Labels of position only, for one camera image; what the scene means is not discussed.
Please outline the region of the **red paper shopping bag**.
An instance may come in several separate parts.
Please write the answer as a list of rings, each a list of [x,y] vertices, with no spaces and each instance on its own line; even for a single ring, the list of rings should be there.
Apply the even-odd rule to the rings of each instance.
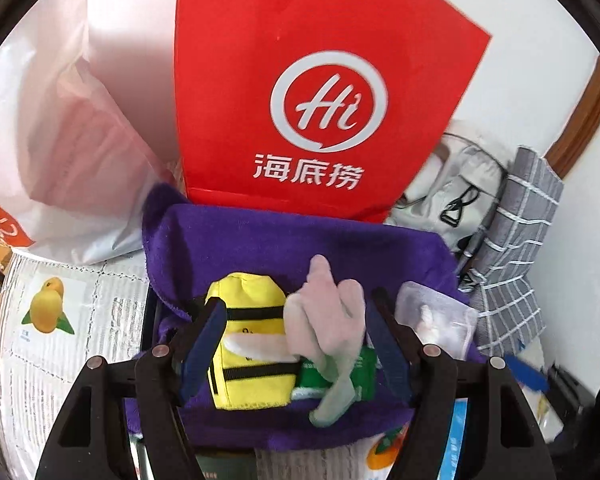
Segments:
[[[187,197],[384,221],[489,40],[445,0],[178,0]]]

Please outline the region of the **purple fabric storage tray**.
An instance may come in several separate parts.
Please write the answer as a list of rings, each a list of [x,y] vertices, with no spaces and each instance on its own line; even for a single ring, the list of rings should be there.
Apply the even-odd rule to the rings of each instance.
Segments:
[[[396,296],[413,281],[456,300],[456,258],[436,233],[334,218],[194,205],[161,183],[148,194],[142,240],[149,283],[164,304],[159,335],[190,320],[190,302],[232,272],[267,275],[284,292],[306,279],[309,261],[323,255],[336,280],[353,278],[366,292],[377,287]],[[220,411],[208,386],[180,415],[192,445],[264,448],[278,452],[319,450],[353,443],[405,425],[412,410],[377,377],[374,400],[356,402],[335,425],[315,428],[316,401],[260,411]]]

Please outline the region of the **white Miniso plastic bag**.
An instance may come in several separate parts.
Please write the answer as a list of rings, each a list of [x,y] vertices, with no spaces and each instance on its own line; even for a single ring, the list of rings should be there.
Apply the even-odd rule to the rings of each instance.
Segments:
[[[172,176],[90,60],[88,0],[0,0],[0,240],[91,264],[142,246]]]

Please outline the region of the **yellow black pouch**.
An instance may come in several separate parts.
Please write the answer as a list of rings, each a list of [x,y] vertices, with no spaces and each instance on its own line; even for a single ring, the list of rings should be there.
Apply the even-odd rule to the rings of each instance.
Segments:
[[[226,305],[227,322],[208,371],[219,410],[263,410],[290,403],[299,359],[287,346],[286,296],[272,278],[232,273],[207,297]]]

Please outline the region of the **beige canvas bag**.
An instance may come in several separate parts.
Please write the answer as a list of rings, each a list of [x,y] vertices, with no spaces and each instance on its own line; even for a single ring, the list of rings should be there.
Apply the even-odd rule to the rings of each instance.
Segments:
[[[451,120],[386,223],[434,232],[451,252],[461,252],[486,218],[514,157],[492,133]]]

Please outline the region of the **dark green wooden box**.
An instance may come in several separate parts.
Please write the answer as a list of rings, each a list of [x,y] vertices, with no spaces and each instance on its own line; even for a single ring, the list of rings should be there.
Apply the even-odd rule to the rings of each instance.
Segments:
[[[253,454],[197,453],[196,460],[207,480],[257,480],[257,461]]]

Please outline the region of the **white glove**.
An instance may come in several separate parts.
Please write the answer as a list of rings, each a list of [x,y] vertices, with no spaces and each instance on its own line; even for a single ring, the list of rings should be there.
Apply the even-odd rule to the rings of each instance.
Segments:
[[[332,386],[309,414],[312,425],[332,425],[356,398],[350,378],[365,336],[365,298],[355,280],[337,283],[322,255],[310,261],[302,287],[286,298],[284,324],[287,346],[299,360],[311,361]]]

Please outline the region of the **clear plastic packet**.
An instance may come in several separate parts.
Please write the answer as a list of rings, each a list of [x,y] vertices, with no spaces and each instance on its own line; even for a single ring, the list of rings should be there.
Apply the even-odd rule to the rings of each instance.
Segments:
[[[464,361],[478,312],[442,292],[406,282],[396,296],[394,317],[400,325],[411,327],[423,344],[436,344],[453,359]]]

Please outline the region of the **grey plaid cushion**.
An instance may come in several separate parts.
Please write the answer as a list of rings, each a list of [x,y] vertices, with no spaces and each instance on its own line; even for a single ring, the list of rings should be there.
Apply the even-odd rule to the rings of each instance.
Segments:
[[[545,158],[518,148],[498,198],[460,258],[458,289],[478,312],[475,343],[484,356],[517,354],[545,330],[528,273],[563,190]]]

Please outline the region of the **brown wooden door frame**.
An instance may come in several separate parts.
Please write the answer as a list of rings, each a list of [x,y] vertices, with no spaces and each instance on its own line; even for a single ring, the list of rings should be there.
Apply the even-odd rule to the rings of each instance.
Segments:
[[[561,179],[567,177],[591,143],[598,128],[600,128],[600,56],[562,134],[545,154],[545,159],[558,177]]]

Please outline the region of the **blue tissue box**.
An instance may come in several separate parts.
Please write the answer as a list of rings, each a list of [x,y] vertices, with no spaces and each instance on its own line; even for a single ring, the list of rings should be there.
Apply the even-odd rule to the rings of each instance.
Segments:
[[[440,479],[554,479],[550,452],[504,359],[461,362]]]

